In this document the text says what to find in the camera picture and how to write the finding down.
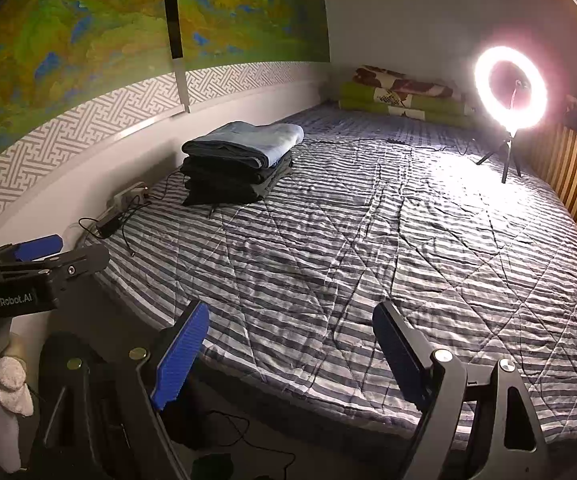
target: stack of folded clothes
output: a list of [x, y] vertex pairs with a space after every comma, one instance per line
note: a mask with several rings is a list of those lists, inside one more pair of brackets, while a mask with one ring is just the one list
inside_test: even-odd
[[248, 204], [266, 198], [292, 172], [291, 148], [302, 142], [296, 124], [225, 124], [182, 146], [180, 171], [189, 180], [184, 205]]

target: power strip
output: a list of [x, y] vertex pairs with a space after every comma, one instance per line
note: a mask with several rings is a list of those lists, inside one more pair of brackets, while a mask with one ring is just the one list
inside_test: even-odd
[[143, 182], [137, 182], [113, 197], [113, 204], [117, 211], [127, 211], [131, 207], [146, 203], [148, 186]]

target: screw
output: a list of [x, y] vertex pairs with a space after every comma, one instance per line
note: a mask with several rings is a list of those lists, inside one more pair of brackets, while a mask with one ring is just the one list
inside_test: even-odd
[[79, 370], [82, 367], [82, 360], [79, 357], [73, 357], [66, 363], [66, 368], [69, 370]]
[[142, 348], [138, 346], [137, 348], [133, 348], [129, 353], [128, 356], [133, 359], [133, 361], [141, 361], [148, 355], [146, 348]]
[[437, 359], [440, 363], [447, 363], [453, 359], [453, 354], [451, 354], [450, 351], [446, 350], [445, 348], [435, 350], [434, 355], [435, 359]]
[[505, 372], [515, 371], [515, 363], [510, 359], [502, 359], [501, 361], [499, 361], [499, 367]]

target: folded blue towel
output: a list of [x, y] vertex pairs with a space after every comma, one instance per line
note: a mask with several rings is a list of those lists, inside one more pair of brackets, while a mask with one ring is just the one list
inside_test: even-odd
[[302, 126], [296, 124], [253, 126], [236, 121], [185, 142], [182, 152], [188, 155], [228, 158], [251, 168], [262, 169], [273, 166], [302, 140]]

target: bed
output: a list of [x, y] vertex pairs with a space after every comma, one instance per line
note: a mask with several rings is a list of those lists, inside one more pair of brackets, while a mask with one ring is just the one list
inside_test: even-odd
[[[284, 121], [305, 139], [269, 198], [184, 207], [173, 174], [126, 224], [135, 256], [105, 240], [98, 279], [155, 328], [206, 301], [201, 367], [285, 422], [354, 428], [373, 449], [412, 434], [419, 412], [371, 328], [390, 298], [465, 362], [512, 357], [546, 441], [577, 441], [577, 225], [551, 188], [530, 171], [502, 185], [464, 130], [332, 105]], [[472, 420], [466, 406], [457, 447]]]

